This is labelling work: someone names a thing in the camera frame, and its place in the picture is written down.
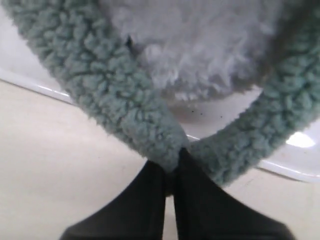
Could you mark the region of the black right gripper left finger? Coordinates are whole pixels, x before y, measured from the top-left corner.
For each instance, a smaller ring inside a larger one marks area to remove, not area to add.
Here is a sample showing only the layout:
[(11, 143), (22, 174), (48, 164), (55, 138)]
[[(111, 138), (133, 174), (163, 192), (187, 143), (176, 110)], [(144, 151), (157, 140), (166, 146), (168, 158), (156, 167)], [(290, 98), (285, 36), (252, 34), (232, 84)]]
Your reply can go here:
[(160, 240), (165, 218), (165, 173), (147, 161), (105, 207), (68, 227), (62, 240)]

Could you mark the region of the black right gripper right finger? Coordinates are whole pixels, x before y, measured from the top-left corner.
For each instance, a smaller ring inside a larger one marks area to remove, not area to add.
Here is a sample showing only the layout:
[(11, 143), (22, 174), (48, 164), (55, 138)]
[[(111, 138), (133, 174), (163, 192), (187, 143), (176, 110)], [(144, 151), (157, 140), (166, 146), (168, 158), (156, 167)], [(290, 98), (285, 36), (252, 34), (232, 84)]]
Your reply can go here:
[(186, 149), (179, 152), (174, 209), (180, 240), (293, 240), (289, 228), (226, 193), (196, 164)]

